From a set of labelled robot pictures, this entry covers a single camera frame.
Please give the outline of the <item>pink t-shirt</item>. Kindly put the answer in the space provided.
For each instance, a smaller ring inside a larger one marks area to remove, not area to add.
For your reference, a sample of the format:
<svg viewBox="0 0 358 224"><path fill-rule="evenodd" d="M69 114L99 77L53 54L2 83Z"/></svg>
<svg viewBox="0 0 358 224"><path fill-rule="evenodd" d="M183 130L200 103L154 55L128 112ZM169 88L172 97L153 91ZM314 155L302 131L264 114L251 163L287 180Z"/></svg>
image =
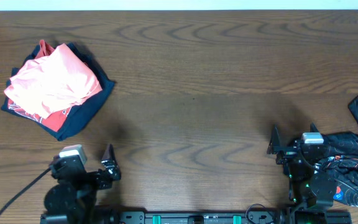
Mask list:
<svg viewBox="0 0 358 224"><path fill-rule="evenodd" d="M94 72L66 44L53 48L41 40L39 45L36 58L26 61L4 90L26 112L48 118L102 91Z"/></svg>

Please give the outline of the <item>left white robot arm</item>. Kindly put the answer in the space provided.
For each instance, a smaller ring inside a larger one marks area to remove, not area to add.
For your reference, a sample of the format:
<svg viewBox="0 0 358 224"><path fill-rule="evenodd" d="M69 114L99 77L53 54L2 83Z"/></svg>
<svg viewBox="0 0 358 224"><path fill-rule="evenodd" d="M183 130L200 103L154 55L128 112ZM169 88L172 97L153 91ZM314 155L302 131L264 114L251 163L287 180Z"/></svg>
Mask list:
<svg viewBox="0 0 358 224"><path fill-rule="evenodd" d="M119 215L96 205L97 193L121 180L121 171L112 144L102 156L104 169L88 172L87 157L81 144L64 147L49 168L58 184L44 198L46 212L40 223L119 223Z"/></svg>

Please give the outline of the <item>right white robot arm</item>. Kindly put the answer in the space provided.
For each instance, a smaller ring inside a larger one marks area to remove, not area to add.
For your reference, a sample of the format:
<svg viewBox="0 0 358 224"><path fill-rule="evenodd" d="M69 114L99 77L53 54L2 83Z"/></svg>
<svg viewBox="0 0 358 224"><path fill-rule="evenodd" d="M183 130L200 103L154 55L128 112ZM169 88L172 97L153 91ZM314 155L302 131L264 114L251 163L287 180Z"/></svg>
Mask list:
<svg viewBox="0 0 358 224"><path fill-rule="evenodd" d="M327 223L327 209L333 206L335 180L319 171L315 164L323 158L324 139L315 125L289 145L281 143L277 126L273 126L267 154L276 156L289 178L288 198L293 205L284 208L277 223Z"/></svg>

